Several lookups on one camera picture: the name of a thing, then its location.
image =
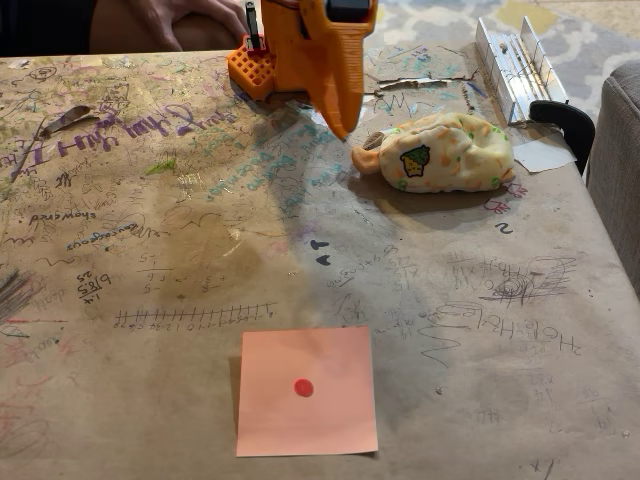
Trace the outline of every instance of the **stuffed animal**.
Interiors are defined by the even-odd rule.
[[[415,193],[494,190],[515,177],[506,134],[461,113],[430,115],[374,133],[351,150],[360,173],[382,171],[398,190]]]

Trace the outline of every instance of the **dark clothing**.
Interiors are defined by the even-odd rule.
[[[0,0],[0,56],[89,53],[96,0]]]

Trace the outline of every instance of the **table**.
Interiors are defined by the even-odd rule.
[[[0,62],[0,478],[638,477],[640,309],[575,167],[360,178],[349,145],[408,118],[505,128],[472,46],[365,65],[444,81],[368,77],[343,144],[222,53]],[[364,324],[380,451],[237,459],[241,332]]]

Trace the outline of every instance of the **person's hand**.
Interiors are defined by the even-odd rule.
[[[249,30],[244,7],[237,0],[127,0],[151,34],[163,47],[176,52],[182,47],[172,25],[190,13],[198,13],[224,25],[238,40]]]

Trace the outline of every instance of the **red dot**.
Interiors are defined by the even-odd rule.
[[[313,383],[306,378],[296,380],[296,383],[293,384],[293,389],[301,397],[310,397],[313,395]]]

